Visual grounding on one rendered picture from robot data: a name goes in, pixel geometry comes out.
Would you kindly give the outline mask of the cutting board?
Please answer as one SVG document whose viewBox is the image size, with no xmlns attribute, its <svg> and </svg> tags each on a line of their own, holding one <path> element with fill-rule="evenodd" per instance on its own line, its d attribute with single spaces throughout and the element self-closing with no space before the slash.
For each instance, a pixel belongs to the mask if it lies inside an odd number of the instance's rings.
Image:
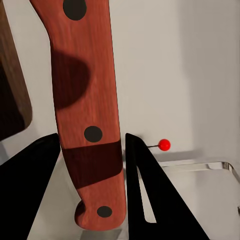
<svg viewBox="0 0 240 240">
<path fill-rule="evenodd" d="M 0 141 L 24 131 L 32 122 L 32 105 L 0 0 Z"/>
</svg>

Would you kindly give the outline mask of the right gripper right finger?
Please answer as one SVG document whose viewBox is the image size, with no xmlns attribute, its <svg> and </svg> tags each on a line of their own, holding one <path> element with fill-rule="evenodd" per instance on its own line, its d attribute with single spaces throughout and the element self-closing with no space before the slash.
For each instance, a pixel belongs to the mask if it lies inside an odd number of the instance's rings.
<svg viewBox="0 0 240 240">
<path fill-rule="evenodd" d="M 145 142 L 125 135 L 129 240 L 210 240 Z M 138 170 L 156 223 L 145 220 Z"/>
</svg>

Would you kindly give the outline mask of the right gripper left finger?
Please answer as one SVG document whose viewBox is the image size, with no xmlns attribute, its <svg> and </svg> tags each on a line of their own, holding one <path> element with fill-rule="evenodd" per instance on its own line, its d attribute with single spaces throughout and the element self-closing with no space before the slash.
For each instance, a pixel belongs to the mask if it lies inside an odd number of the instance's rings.
<svg viewBox="0 0 240 240">
<path fill-rule="evenodd" d="M 0 240 L 27 240 L 60 151 L 53 133 L 0 166 Z"/>
</svg>

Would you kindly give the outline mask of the parer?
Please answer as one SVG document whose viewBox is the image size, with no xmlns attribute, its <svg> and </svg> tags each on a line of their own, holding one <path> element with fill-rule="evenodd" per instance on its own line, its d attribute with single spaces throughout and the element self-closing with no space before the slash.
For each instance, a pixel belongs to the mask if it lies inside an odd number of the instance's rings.
<svg viewBox="0 0 240 240">
<path fill-rule="evenodd" d="M 63 158 L 81 198 L 75 223 L 124 224 L 127 212 L 109 0 L 30 0 L 48 33 Z"/>
</svg>

